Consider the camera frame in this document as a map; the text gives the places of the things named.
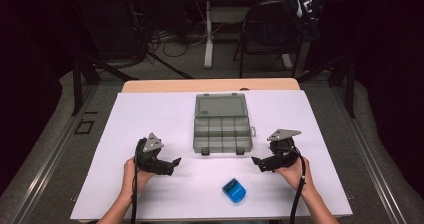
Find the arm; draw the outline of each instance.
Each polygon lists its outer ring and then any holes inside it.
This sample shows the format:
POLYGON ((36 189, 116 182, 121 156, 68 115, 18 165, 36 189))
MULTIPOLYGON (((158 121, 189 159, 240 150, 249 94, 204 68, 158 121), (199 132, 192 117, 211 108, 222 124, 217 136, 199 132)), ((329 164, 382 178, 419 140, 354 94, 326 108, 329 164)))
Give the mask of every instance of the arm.
MULTIPOLYGON (((302 199, 305 201, 305 204, 308 207, 309 212, 311 213, 314 223, 339 223, 337 219, 331 214, 330 210, 325 205, 321 195, 315 188, 314 182, 312 180, 311 170, 309 168, 309 161, 306 158, 304 159, 306 165, 306 174, 305 185, 302 189, 302 199)), ((283 176, 284 179, 286 179, 286 181, 293 189, 297 190, 299 180, 302 175, 302 162, 300 158, 298 158, 292 166, 288 168, 278 168, 275 171, 278 172, 281 176, 283 176)))
MULTIPOLYGON (((109 210, 105 213, 102 219, 97 222, 98 224, 121 223, 124 219, 125 213, 128 211, 128 208, 131 205, 132 185, 135 168, 134 165, 134 158, 131 158, 125 162, 121 191, 119 192, 118 197, 109 210)), ((139 171, 137 175, 137 192, 140 193, 141 190, 143 190, 143 188, 146 186, 149 179, 155 174, 139 171)))

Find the gray plastic organizer box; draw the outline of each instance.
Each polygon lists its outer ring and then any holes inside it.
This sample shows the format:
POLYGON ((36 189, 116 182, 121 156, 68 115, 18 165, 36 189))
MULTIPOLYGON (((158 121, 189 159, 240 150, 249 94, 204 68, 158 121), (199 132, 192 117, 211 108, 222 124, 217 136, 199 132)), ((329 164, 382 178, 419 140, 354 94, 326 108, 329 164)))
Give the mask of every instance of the gray plastic organizer box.
POLYGON ((196 95, 193 148, 202 155, 250 152, 252 137, 243 93, 196 95))

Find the black curtain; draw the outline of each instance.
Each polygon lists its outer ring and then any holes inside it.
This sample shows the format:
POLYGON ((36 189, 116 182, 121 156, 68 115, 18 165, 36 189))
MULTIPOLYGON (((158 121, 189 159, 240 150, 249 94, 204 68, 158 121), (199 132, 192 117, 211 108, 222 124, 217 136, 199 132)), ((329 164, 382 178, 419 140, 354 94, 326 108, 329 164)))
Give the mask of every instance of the black curtain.
MULTIPOLYGON (((424 195, 424 5, 387 0, 377 25, 355 56, 356 79, 367 88, 379 137, 409 184, 424 195)), ((327 2, 321 38, 311 44, 306 67, 343 53, 353 39, 366 2, 327 2)))
POLYGON ((0 193, 56 109, 73 57, 48 0, 0 0, 0 193))

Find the blue container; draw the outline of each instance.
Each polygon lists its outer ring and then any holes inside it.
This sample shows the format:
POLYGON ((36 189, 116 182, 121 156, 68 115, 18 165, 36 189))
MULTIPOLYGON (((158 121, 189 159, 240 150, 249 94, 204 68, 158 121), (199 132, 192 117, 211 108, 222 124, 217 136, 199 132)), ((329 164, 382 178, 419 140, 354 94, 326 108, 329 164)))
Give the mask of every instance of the blue container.
POLYGON ((243 200, 246 195, 246 189, 235 178, 222 187, 222 191, 230 198, 233 203, 243 200))

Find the wrist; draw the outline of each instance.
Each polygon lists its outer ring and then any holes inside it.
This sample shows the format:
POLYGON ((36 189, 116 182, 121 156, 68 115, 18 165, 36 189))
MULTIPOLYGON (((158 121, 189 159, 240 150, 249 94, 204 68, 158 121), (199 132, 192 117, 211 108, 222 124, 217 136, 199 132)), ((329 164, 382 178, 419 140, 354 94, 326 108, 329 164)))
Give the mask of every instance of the wrist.
POLYGON ((302 198, 307 201, 320 197, 317 189, 313 184, 304 185, 302 189, 302 198))

